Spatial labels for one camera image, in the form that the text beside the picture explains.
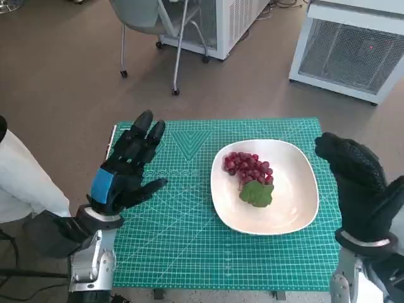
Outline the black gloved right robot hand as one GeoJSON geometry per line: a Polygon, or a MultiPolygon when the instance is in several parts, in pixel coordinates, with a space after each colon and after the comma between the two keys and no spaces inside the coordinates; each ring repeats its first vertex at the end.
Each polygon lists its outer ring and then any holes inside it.
{"type": "Polygon", "coordinates": [[[388,183],[378,157],[354,140],[323,133],[315,144],[338,186],[343,230],[361,242],[386,239],[403,207],[403,176],[388,183]]]}

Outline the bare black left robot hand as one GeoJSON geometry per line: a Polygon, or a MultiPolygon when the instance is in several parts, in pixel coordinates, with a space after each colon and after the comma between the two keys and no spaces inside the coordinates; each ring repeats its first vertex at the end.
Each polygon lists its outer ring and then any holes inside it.
{"type": "Polygon", "coordinates": [[[159,178],[145,185],[143,173],[150,163],[165,132],[163,120],[153,121],[153,113],[144,111],[125,130],[109,156],[99,167],[87,195],[92,209],[103,215],[115,215],[123,209],[149,200],[168,183],[159,178]]]}

